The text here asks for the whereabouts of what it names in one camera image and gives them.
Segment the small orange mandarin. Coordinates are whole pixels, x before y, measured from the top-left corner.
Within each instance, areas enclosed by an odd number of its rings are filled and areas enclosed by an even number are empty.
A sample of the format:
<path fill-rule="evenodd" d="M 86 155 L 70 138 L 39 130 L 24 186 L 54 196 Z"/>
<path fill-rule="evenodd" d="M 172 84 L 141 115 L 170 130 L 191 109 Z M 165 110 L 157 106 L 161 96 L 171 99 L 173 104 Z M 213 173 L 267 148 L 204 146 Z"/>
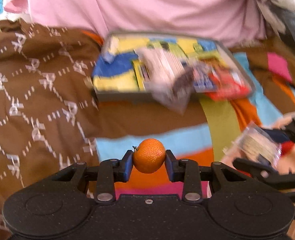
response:
<path fill-rule="evenodd" d="M 148 138 L 138 146 L 133 146 L 133 163 L 135 168 L 145 174 L 156 172 L 163 165 L 166 158 L 166 149 L 157 139 Z"/>

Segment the clear packet pale crackers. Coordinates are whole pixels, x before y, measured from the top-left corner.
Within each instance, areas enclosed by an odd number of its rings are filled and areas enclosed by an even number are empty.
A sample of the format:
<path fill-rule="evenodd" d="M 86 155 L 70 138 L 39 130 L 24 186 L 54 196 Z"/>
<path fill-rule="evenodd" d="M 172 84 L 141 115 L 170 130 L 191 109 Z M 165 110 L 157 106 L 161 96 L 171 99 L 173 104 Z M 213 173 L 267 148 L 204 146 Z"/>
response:
<path fill-rule="evenodd" d="M 281 156 L 281 144 L 251 122 L 229 146 L 223 149 L 223 153 L 229 157 L 242 158 L 276 168 Z"/>

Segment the red dried meat snack packet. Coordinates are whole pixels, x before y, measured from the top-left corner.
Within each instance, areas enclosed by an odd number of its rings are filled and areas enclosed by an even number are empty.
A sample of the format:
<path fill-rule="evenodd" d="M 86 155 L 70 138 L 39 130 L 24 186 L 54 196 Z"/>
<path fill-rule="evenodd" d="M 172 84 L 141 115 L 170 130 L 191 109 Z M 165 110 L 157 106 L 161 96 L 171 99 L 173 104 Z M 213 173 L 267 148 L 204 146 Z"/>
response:
<path fill-rule="evenodd" d="M 213 91 L 205 93 L 212 100 L 244 98 L 252 92 L 251 86 L 237 69 L 215 57 L 203 59 L 202 62 L 210 67 L 207 76 L 215 85 Z"/>

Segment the yellow snack bar packet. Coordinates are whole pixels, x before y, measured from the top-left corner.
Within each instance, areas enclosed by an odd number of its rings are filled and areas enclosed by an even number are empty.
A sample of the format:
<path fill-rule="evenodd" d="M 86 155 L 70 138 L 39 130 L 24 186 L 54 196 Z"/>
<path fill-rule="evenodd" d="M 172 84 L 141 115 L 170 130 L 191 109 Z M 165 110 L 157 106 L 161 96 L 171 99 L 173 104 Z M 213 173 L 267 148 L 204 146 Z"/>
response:
<path fill-rule="evenodd" d="M 133 60 L 132 66 L 139 90 L 146 90 L 146 84 L 150 81 L 150 77 L 145 65 L 139 60 Z"/>

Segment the white translucent snack bag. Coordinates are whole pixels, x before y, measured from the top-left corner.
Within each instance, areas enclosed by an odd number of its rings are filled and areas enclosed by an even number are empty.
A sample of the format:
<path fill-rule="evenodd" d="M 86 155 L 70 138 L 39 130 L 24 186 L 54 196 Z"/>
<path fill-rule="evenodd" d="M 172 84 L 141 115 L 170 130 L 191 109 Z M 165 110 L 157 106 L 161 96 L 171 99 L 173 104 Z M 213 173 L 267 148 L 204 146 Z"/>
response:
<path fill-rule="evenodd" d="M 183 73 L 184 68 L 180 59 L 168 50 L 160 48 L 139 48 L 135 51 L 138 60 L 141 61 L 149 74 L 150 81 L 148 85 L 155 81 L 156 83 L 170 83 Z"/>

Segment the dark dried fish packet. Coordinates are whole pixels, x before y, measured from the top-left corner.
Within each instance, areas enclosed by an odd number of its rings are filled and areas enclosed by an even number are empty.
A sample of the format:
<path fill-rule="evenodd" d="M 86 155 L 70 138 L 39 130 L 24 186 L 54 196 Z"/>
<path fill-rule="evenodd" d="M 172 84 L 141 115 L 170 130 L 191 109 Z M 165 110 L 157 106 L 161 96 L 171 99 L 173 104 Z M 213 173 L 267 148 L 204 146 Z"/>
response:
<path fill-rule="evenodd" d="M 148 90 L 152 94 L 154 100 L 171 111 L 183 114 L 190 101 L 191 94 L 196 93 L 193 85 L 193 69 L 197 64 L 186 66 L 183 73 L 175 77 L 170 83 L 156 83 L 152 81 L 148 85 Z"/>

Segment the blue calcium tablet sachet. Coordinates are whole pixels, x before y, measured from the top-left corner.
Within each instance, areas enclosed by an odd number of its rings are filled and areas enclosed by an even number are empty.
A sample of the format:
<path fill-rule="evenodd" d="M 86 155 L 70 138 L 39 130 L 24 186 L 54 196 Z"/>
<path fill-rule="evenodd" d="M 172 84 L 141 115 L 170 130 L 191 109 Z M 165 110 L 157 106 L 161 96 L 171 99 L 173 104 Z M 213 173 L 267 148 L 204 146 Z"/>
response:
<path fill-rule="evenodd" d="M 216 84 L 210 78 L 211 68 L 206 64 L 197 64 L 194 66 L 194 89 L 196 93 L 213 92 L 217 89 Z"/>

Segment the grey tray with frog drawing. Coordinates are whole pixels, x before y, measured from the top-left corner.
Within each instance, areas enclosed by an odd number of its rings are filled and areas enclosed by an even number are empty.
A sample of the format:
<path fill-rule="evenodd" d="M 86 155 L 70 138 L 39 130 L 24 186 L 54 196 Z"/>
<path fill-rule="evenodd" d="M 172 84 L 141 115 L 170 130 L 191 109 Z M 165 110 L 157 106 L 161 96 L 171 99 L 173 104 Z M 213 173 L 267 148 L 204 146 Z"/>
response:
<path fill-rule="evenodd" d="M 92 76 L 100 101 L 150 101 L 172 95 L 229 100 L 245 98 L 255 89 L 221 42 L 167 33 L 109 34 Z"/>

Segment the pink draped sheet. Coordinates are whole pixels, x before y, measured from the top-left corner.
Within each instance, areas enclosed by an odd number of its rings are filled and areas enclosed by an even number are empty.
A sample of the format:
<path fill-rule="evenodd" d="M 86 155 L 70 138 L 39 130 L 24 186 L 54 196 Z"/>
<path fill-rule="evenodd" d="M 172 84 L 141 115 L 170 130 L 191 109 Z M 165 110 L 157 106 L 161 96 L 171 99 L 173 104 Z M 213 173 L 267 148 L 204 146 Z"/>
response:
<path fill-rule="evenodd" d="M 26 13 L 53 27 L 147 30 L 209 37 L 231 47 L 265 37 L 255 0 L 3 0 L 5 11 Z"/>

